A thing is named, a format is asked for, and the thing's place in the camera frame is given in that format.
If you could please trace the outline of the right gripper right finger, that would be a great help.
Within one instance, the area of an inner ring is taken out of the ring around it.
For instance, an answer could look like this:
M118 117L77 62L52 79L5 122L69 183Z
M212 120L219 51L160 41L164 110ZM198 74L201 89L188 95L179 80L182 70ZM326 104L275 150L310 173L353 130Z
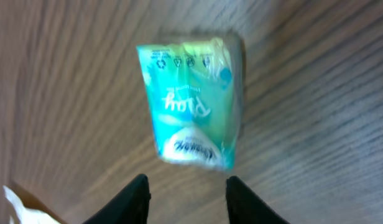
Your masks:
M226 204L230 224L288 224L235 175L226 180Z

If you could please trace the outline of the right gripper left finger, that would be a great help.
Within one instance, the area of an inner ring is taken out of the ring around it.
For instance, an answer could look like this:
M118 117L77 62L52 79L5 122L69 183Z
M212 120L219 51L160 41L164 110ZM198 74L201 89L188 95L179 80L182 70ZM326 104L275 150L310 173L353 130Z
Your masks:
M150 200L148 177L138 174L84 224L146 224Z

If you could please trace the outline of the teal tissue pack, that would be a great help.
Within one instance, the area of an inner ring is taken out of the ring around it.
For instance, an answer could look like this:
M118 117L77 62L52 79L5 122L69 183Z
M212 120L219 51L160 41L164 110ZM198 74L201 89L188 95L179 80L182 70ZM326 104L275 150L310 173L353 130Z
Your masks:
M172 164L232 169L242 120L240 38L208 36L136 50L158 157Z

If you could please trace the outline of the beige snack pouch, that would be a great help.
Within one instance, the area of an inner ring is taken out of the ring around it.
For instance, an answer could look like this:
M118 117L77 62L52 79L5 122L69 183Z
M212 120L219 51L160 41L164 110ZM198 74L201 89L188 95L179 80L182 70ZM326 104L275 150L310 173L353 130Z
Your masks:
M10 224L67 223L35 195L19 184L11 182L9 185L3 185L2 189L9 205Z

